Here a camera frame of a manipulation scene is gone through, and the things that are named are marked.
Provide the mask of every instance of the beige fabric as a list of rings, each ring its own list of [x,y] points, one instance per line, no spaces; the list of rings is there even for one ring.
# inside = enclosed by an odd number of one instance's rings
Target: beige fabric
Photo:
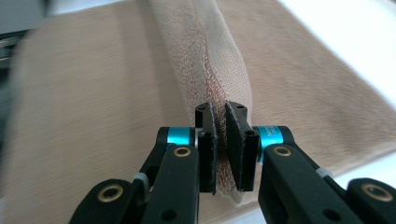
[[[235,183],[225,153],[224,105],[227,100],[245,105],[248,121],[252,109],[250,83],[242,57],[212,0],[154,0],[151,4],[175,67],[191,125],[196,106],[205,102],[214,104],[219,131],[217,189],[228,193]],[[237,203],[241,196],[233,194]]]
[[[337,174],[394,148],[394,111],[277,1],[218,4],[246,63],[252,124],[290,126],[302,149]],[[13,72],[6,223],[67,222],[95,184],[132,178],[159,127],[190,125],[157,19],[147,1],[122,2],[49,19],[26,38]],[[203,194],[200,221],[254,207]]]

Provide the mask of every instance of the black metal arm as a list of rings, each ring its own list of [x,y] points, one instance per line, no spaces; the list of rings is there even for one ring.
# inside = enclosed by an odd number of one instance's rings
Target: black metal arm
[[[195,111],[195,128],[161,128],[134,181],[98,184],[71,223],[197,223],[199,192],[216,192],[218,137],[212,104]],[[396,223],[394,188],[363,178],[344,190],[287,127],[250,127],[246,117],[243,105],[226,104],[228,155],[240,191],[253,190],[262,162],[259,204],[267,223]]]

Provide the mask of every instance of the blue accent ring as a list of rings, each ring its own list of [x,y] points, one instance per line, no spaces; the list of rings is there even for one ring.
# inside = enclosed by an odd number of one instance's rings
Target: blue accent ring
[[[257,127],[262,140],[262,155],[258,158],[259,162],[264,161],[264,150],[272,144],[282,144],[283,135],[277,126],[259,126]]]
[[[170,127],[168,131],[167,144],[189,145],[190,127]]]

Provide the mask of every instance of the white surface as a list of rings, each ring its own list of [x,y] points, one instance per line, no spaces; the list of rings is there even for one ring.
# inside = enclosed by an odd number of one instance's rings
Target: white surface
[[[50,14],[59,15],[119,1],[122,0],[52,0]]]
[[[396,4],[389,0],[279,0],[396,108]]]

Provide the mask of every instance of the black object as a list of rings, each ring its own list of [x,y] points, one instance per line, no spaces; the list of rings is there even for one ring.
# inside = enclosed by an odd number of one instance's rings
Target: black object
[[[260,135],[248,126],[244,106],[230,102],[226,109],[235,183],[239,190],[252,190]],[[265,147],[259,191],[267,223],[396,223],[396,189],[368,178],[342,189],[297,146],[289,128],[277,128],[283,144]],[[218,138],[211,104],[197,106],[191,129],[190,144],[182,146],[168,143],[170,128],[161,128],[132,184],[100,183],[71,223],[197,223],[199,191],[214,193],[216,187]]]
[[[218,134],[211,103],[195,107],[195,131],[200,156],[200,191],[216,193]]]
[[[260,149],[259,133],[248,125],[248,110],[245,106],[227,102],[225,109],[228,159],[236,188],[239,191],[253,191]]]

